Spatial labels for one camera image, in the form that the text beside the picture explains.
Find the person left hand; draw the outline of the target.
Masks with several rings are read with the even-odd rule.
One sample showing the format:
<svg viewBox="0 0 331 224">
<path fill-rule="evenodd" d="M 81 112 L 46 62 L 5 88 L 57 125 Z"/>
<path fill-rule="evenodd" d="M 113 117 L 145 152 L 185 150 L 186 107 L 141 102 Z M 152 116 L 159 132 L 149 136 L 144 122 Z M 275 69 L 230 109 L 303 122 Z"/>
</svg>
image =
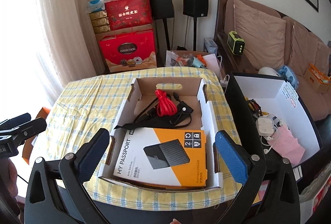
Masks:
<svg viewBox="0 0 331 224">
<path fill-rule="evenodd" d="M 16 198 L 18 195 L 17 188 L 17 170 L 10 159 L 1 160 L 1 177 L 5 183 L 11 197 Z"/>
</svg>

